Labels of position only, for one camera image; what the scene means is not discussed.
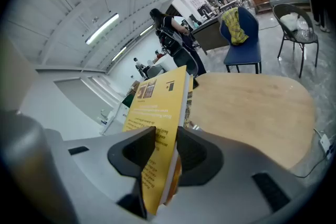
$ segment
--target backpack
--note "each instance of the backpack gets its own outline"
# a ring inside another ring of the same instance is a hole
[[[163,26],[156,31],[156,34],[163,49],[173,57],[182,48],[183,40],[180,34],[164,26],[165,19],[166,17],[163,18]]]

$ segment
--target light wood tabletop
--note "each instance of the light wood tabletop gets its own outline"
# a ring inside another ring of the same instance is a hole
[[[286,169],[310,149],[315,108],[300,83],[248,73],[207,73],[196,80],[191,121],[204,131],[249,144]]]

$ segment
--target ceiling light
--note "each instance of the ceiling light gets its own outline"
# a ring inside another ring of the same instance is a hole
[[[101,32],[103,32],[107,27],[110,26],[110,24],[112,24],[116,19],[119,18],[119,14],[116,13],[114,14],[111,18],[109,18],[105,23],[102,24],[102,26],[100,26],[96,32],[94,32],[86,41],[85,43],[90,45],[91,42],[93,42],[95,40],[95,38],[97,38],[99,36],[99,34]]]
[[[143,34],[145,34],[149,29],[151,29],[153,27],[153,25],[151,25],[150,27],[148,27],[144,32],[142,32],[141,34],[140,34],[140,36],[142,36]]]
[[[127,47],[124,47],[116,56],[114,56],[113,57],[113,59],[112,59],[112,62],[114,61],[114,60],[116,60],[116,58],[119,56],[119,55],[121,55],[121,53],[124,51],[124,50],[126,50],[126,48]]]

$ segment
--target chair leg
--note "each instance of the chair leg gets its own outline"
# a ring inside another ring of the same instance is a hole
[[[305,56],[305,53],[304,53],[304,44],[302,44],[302,59],[301,59],[301,67],[300,67],[300,75],[299,75],[299,78],[301,78],[301,74],[302,74],[302,69],[303,69],[303,62],[304,62],[304,57]]]
[[[279,54],[278,54],[278,59],[280,57],[280,53],[281,53],[281,50],[282,50],[282,46],[283,46],[283,43],[284,43],[284,39],[285,39],[285,35],[283,35],[282,37],[282,42],[281,42],[281,46],[280,46],[280,50],[279,50]]]
[[[316,59],[315,59],[315,67],[317,66],[317,56],[319,55],[319,40],[317,40],[317,51],[316,51]]]

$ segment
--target yellow cloth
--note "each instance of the yellow cloth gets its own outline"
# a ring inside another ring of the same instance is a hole
[[[248,36],[245,35],[244,30],[241,29],[239,24],[238,8],[232,8],[226,11],[222,15],[222,19],[229,29],[229,32],[231,34],[231,43],[233,45],[239,45],[248,38]]]

